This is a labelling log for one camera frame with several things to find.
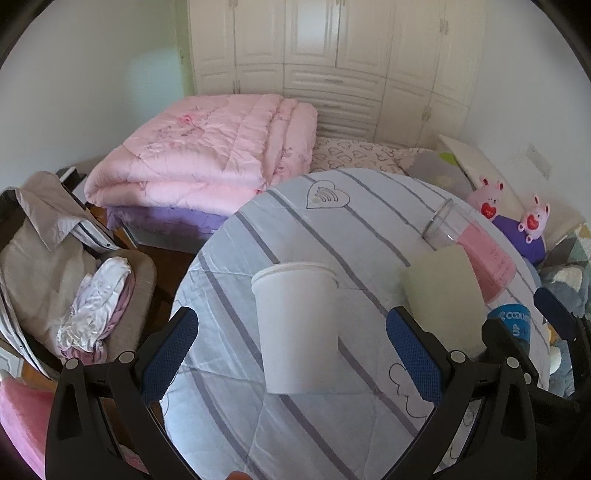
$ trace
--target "drawer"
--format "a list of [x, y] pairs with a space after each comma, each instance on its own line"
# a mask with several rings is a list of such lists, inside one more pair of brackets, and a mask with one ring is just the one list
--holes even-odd
[[316, 107], [320, 116], [374, 125], [378, 123], [379, 110], [382, 105], [377, 100], [308, 90], [285, 90], [283, 96], [311, 103]]
[[319, 137], [350, 138], [363, 142], [373, 142], [375, 125], [319, 116], [316, 135]]
[[286, 89], [339, 93], [381, 101], [386, 79], [353, 70], [312, 65], [285, 65]]

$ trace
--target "pink stuffed rabbit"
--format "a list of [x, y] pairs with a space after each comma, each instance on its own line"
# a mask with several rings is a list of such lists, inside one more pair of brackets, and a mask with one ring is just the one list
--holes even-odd
[[535, 207], [531, 210], [526, 210], [521, 216], [521, 223], [517, 226], [520, 232], [525, 231], [525, 243], [530, 244], [542, 236], [548, 217], [550, 216], [550, 204], [546, 203], [546, 207], [540, 205], [540, 198], [534, 196]]
[[497, 181], [496, 185], [491, 185], [482, 176], [480, 177], [480, 181], [484, 186], [468, 195], [466, 203], [478, 210], [490, 221], [493, 221], [498, 215], [496, 204], [501, 201], [501, 192], [503, 191], [504, 185], [500, 181]]

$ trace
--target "white cup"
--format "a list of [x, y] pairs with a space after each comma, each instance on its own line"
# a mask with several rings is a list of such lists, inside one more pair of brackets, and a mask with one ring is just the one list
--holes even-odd
[[268, 393], [335, 386], [336, 290], [335, 273], [318, 263], [278, 264], [252, 277]]

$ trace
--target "screw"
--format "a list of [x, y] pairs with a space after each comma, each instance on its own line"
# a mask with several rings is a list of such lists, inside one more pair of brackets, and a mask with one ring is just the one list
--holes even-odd
[[466, 355], [464, 355], [464, 353], [459, 350], [454, 350], [450, 354], [450, 357], [457, 364], [462, 364], [466, 361]]
[[518, 368], [519, 367], [519, 360], [517, 360], [515, 357], [510, 356], [507, 359], [507, 365], [509, 365], [511, 368]]
[[123, 352], [119, 355], [119, 362], [122, 364], [128, 364], [134, 361], [135, 354], [133, 352]]
[[78, 359], [77, 358], [70, 358], [67, 362], [66, 362], [66, 368], [68, 370], [74, 370], [77, 366], [78, 366]]

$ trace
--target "wall switch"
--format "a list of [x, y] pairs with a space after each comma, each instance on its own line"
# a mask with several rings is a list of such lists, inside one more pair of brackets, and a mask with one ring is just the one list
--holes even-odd
[[546, 180], [550, 179], [552, 165], [550, 165], [550, 162], [548, 162], [548, 160], [546, 160], [532, 144], [530, 144], [527, 152], [525, 152], [525, 156], [530, 159]]

